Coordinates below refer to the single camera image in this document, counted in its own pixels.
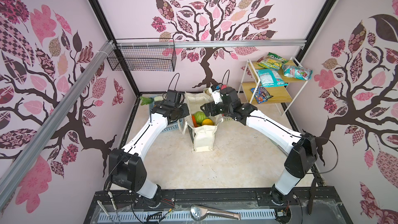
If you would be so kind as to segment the green cabbage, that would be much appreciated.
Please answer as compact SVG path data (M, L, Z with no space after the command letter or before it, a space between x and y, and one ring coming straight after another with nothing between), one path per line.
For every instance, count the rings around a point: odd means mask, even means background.
M198 112L194 113L193 116L194 116L194 118L195 118L195 122L196 122L198 125L202 125L203 121L204 121L205 119L207 119L207 116L206 116L205 113L203 113L202 111L198 111Z

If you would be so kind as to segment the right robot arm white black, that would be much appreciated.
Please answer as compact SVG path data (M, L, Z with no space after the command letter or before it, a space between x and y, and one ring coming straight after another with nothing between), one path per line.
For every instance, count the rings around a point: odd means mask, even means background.
M285 168L269 193L275 205L283 205L317 160L316 138L284 127L250 103L243 104L232 87L219 84L211 86L208 91L213 101L201 106L206 116L223 114L231 117L264 134L287 155Z

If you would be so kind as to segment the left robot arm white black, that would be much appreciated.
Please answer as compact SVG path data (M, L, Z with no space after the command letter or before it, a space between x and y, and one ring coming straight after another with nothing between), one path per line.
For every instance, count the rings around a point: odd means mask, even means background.
M147 178L145 156L159 134L170 124L189 115L183 92L168 90L161 101L155 102L149 119L135 137L121 149L109 154L107 181L147 199L152 207L161 202L161 187Z

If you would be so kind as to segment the orange fruit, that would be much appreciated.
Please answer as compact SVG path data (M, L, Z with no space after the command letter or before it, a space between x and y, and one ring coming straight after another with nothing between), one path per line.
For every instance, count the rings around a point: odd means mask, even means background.
M214 125L214 122L211 119L206 118L202 121L201 125Z

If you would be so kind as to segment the cream canvas grocery bag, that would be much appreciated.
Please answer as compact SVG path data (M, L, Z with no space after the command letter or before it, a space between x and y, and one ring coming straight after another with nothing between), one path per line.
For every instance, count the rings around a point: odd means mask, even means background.
M180 131L182 134L189 133L193 152L212 151L218 124L223 122L222 115L207 117L200 109L202 105L213 102L210 95L186 92L184 96L189 115L183 119L183 126L179 126Z

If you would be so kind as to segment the orange carrot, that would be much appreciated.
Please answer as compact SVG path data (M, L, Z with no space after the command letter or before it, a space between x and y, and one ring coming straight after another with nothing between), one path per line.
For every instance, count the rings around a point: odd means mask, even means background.
M191 118L192 118L192 123L193 123L194 128L197 128L197 127L198 127L198 124L197 124L197 121L196 121L196 119L195 119L195 116L194 116L194 115L191 115Z

